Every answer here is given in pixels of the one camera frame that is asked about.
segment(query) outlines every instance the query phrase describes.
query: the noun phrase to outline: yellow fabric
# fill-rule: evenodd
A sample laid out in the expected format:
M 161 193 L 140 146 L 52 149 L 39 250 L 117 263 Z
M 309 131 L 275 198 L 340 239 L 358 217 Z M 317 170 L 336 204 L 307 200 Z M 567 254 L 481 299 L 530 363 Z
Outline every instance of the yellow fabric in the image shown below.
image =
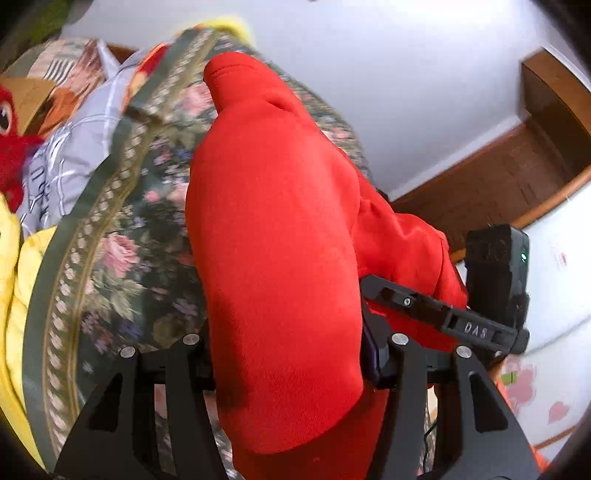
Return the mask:
M 21 228 L 0 195 L 0 407 L 20 441 L 41 466 L 44 465 L 24 408 L 22 344 L 33 285 L 54 231 L 51 228 L 29 237 L 19 256 Z
M 254 38 L 250 29 L 238 18 L 219 17 L 201 22 L 199 25 L 201 27 L 214 28 L 228 33 L 231 36 L 236 37 L 242 43 L 254 46 Z
M 22 345 L 29 301 L 45 250 L 53 237 L 56 227 L 41 230 L 31 235 L 21 247 L 18 258 L 17 279 L 6 325 L 6 362 L 10 379 L 22 405 L 25 404 L 22 391 Z

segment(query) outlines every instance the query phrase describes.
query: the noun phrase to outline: black bracket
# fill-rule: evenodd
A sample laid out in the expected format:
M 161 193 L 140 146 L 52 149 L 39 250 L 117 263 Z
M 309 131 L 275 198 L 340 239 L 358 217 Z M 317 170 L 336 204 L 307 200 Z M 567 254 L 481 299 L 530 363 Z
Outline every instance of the black bracket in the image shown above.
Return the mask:
M 444 333 L 455 332 L 453 325 L 462 325 L 460 319 L 492 328 L 493 338 L 496 332 L 507 333 L 501 337 L 504 345 L 487 343 L 494 348 L 510 350 L 508 345 L 517 335 L 507 332 L 508 327 L 471 312 L 465 315 L 374 275 L 362 279 L 361 291 L 362 371 L 377 389 L 390 390 L 366 480 L 417 477 L 428 384 L 436 384 L 438 391 L 437 441 L 434 470 L 420 478 L 538 478 L 540 472 L 521 427 L 472 350 L 466 345 L 452 353 L 424 348 L 405 334 L 392 331 L 383 316 L 371 312 L 365 299 L 393 305 L 419 320 L 427 317 L 427 323 L 440 326 Z M 466 338 L 461 330 L 455 336 Z
M 72 480 L 227 480 L 203 390 L 214 390 L 207 327 L 166 350 L 123 348 L 72 428 L 55 474 Z M 160 469 L 154 384 L 166 384 L 176 477 Z

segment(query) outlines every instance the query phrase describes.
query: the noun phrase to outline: red cloth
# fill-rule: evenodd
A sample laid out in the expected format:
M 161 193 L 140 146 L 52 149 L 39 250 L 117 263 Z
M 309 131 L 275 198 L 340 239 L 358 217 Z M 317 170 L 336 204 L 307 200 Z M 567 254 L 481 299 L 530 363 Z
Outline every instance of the red cloth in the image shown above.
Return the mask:
M 254 480 L 362 479 L 388 394 L 361 376 L 359 278 L 465 307 L 445 236 L 394 213 L 259 61 L 225 53 L 204 79 L 219 117 L 191 165 L 186 217 L 234 463 Z M 388 320 L 425 346 L 455 344 Z

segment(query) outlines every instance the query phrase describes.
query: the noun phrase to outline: stuffed animal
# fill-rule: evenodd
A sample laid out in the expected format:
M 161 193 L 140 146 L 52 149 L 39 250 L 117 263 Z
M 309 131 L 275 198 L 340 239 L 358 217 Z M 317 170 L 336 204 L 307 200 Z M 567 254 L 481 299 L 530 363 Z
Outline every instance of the stuffed animal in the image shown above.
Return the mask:
M 22 168 L 42 142 L 39 137 L 18 134 L 18 116 L 12 94 L 0 87 L 0 192 L 13 213 L 23 197 Z

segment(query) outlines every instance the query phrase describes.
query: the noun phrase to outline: floral fabric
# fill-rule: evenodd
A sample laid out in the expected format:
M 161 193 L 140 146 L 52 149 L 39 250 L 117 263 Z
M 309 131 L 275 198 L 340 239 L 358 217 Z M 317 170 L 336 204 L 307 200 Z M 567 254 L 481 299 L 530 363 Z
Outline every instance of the floral fabric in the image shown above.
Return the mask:
M 130 101 L 110 156 L 63 218 L 31 299 L 24 358 L 25 399 L 35 441 L 52 468 L 80 409 L 123 346 L 167 348 L 207 319 L 184 211 L 193 152 L 217 117 L 203 69 L 224 51 L 256 52 L 211 30 L 190 30 L 168 49 Z M 319 128 L 366 175 L 359 142 L 344 120 L 269 64 Z M 228 438 L 212 410 L 216 443 L 230 478 Z M 165 394 L 155 388 L 163 470 L 174 473 Z

